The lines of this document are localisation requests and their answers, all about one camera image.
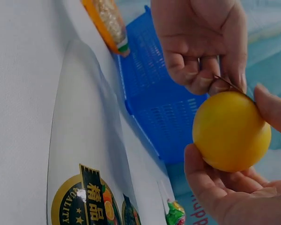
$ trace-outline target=orange fruit graphic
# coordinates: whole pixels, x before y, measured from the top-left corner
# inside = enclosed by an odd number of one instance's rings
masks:
[[[114,220],[114,210],[112,207],[112,203],[110,201],[106,201],[104,203],[105,205],[105,211],[106,211],[106,216],[108,218],[108,220],[113,221]]]
[[[108,189],[105,189],[105,191],[103,193],[103,199],[104,199],[104,202],[109,201],[112,203],[112,196]]]

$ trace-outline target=fingernail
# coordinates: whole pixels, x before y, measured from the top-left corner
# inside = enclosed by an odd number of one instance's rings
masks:
[[[187,73],[187,74],[185,75],[185,78],[186,78],[186,80],[192,80],[193,78],[196,77],[197,74],[198,74],[197,72]]]
[[[200,77],[200,86],[203,88],[208,87],[212,81],[212,78]]]
[[[215,92],[216,93],[220,93],[220,92],[227,91],[227,90],[229,90],[229,88],[215,87]]]
[[[261,83],[257,83],[256,87],[262,90],[264,93],[268,93],[268,94],[270,93],[268,89],[265,86],[263,86]]]

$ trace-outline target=star graphic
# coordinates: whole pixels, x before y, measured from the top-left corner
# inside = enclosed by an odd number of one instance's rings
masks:
[[[76,223],[80,223],[81,225],[82,225],[82,222],[83,222],[84,220],[83,219],[81,219],[81,217],[76,217]]]

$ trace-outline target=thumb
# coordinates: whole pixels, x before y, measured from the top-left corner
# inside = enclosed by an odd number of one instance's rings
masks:
[[[281,132],[281,98],[272,95],[261,84],[257,84],[254,98],[264,120]]]

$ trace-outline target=blue plastic basket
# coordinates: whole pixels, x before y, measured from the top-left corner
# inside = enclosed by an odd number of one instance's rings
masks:
[[[127,26],[131,54],[119,57],[128,112],[167,164],[183,162],[192,143],[192,123],[207,95],[195,96],[174,83],[165,67],[151,11]]]

